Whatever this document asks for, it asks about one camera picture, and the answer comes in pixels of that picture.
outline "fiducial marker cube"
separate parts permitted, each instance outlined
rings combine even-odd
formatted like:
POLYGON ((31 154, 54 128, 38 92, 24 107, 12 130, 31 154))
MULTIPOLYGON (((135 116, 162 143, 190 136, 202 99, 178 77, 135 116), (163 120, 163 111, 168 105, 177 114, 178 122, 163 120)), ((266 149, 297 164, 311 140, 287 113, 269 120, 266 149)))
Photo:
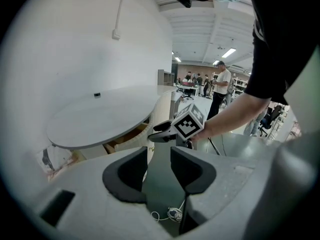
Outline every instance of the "fiducial marker cube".
POLYGON ((205 116, 194 103, 182 109, 171 124, 184 141, 201 132, 204 125, 205 116))

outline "black pants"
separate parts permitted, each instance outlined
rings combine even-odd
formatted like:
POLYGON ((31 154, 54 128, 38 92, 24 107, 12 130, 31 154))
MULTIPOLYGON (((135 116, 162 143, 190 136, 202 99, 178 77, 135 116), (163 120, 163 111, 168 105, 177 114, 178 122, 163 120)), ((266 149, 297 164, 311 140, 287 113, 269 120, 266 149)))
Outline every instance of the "black pants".
POLYGON ((207 90, 208 90, 208 86, 206 85, 206 86, 203 88, 203 95, 204 95, 204 97, 207 96, 207 90))
POLYGON ((207 120, 209 120, 210 118, 213 118, 215 115, 217 115, 219 113, 219 106, 225 96, 226 96, 225 94, 220 94, 217 92, 215 92, 213 94, 213 101, 212 101, 212 104, 210 107, 210 111, 209 111, 207 120))

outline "black t-shirt sleeve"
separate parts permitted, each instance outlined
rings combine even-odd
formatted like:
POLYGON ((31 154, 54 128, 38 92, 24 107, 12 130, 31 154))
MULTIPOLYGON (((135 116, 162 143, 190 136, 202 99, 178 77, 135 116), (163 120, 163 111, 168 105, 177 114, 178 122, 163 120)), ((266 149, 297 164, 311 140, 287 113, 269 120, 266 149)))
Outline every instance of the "black t-shirt sleeve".
POLYGON ((286 104, 284 70, 277 67, 267 44, 260 40, 254 31, 253 45, 252 72, 244 92, 257 98, 271 98, 273 102, 286 104))

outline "ceiling light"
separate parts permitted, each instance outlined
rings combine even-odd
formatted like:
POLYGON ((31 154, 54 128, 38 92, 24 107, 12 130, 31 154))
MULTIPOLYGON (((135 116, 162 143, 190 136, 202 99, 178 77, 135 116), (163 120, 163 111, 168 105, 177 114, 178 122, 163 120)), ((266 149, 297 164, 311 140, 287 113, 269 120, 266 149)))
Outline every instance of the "ceiling light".
POLYGON ((228 57, 230 54, 234 53, 235 51, 236 51, 236 49, 231 48, 224 55, 222 55, 222 58, 228 57))

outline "wall outlet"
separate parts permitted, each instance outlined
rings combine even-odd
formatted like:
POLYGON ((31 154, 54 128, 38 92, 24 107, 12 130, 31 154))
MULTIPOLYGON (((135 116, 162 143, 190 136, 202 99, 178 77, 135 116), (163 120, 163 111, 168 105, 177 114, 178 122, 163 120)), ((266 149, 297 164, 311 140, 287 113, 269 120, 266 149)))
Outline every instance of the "wall outlet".
POLYGON ((119 40, 121 38, 121 33, 118 29, 114 29, 112 31, 112 38, 116 40, 119 40))

